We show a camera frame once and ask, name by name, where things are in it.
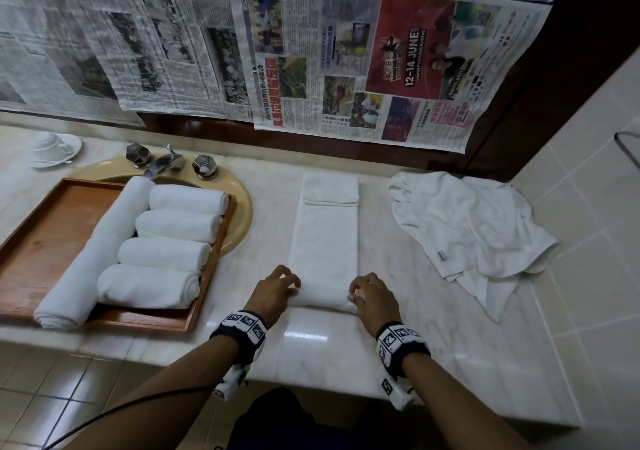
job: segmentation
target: white cup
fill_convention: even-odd
[[[67,145],[57,133],[40,132],[36,134],[33,154],[37,160],[56,162],[72,153],[74,153],[74,149]]]

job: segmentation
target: tray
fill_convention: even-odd
[[[62,179],[0,246],[0,316],[33,320],[33,313],[84,248],[124,184]],[[143,310],[98,304],[88,323],[188,332],[195,325],[237,200],[229,206],[200,277],[200,294],[183,310]]]

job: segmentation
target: sink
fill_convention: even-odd
[[[199,187],[202,189],[212,189],[224,191],[227,194],[236,196],[237,206],[234,218],[222,243],[220,256],[233,251],[246,237],[253,221],[253,202],[244,184],[238,178],[223,167],[218,167],[218,174],[213,180],[202,180],[190,168],[195,160],[192,155],[185,155],[186,167],[181,171],[167,171],[156,177],[156,184],[178,184],[188,187]],[[102,162],[87,165],[76,170],[70,177],[85,180],[101,180],[103,182],[116,182],[126,184],[135,175],[142,175],[144,171],[138,170],[123,157],[114,157]]]

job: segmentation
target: person's left arm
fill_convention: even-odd
[[[290,288],[292,285],[299,287],[300,279],[280,265],[258,282],[244,309],[258,314],[269,329],[287,308],[289,297],[297,294],[295,288]],[[235,361],[238,350],[233,338],[217,335],[164,368],[114,406],[165,391],[217,384]],[[174,450],[210,395],[211,391],[177,394],[125,408],[89,425],[65,449]]]

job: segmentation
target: person's left hand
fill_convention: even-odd
[[[244,309],[260,315],[268,330],[287,309],[290,297],[298,294],[298,290],[290,288],[292,285],[300,288],[300,279],[286,266],[278,265],[269,276],[258,282]]]

